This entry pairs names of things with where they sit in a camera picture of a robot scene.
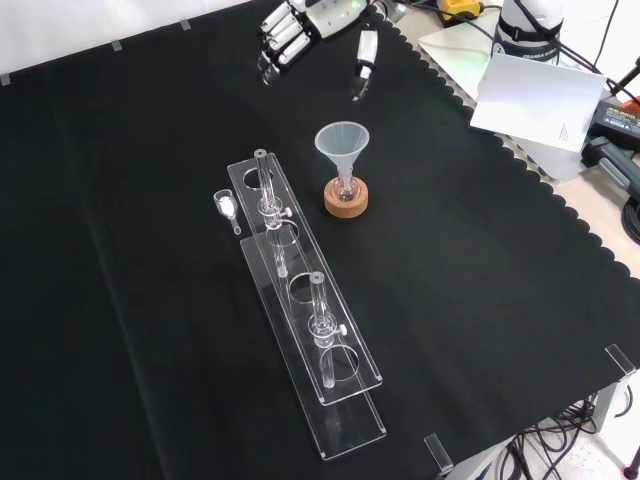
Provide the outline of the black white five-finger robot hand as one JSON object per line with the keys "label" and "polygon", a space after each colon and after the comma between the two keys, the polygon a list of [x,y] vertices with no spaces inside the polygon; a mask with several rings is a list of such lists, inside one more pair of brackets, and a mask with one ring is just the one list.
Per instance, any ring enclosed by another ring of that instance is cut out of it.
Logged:
{"label": "black white five-finger robot hand", "polygon": [[361,26],[351,82],[351,99],[361,101],[376,69],[378,33],[364,21],[368,1],[283,1],[260,24],[261,52],[257,65],[261,80],[270,85],[283,76],[311,48]]}

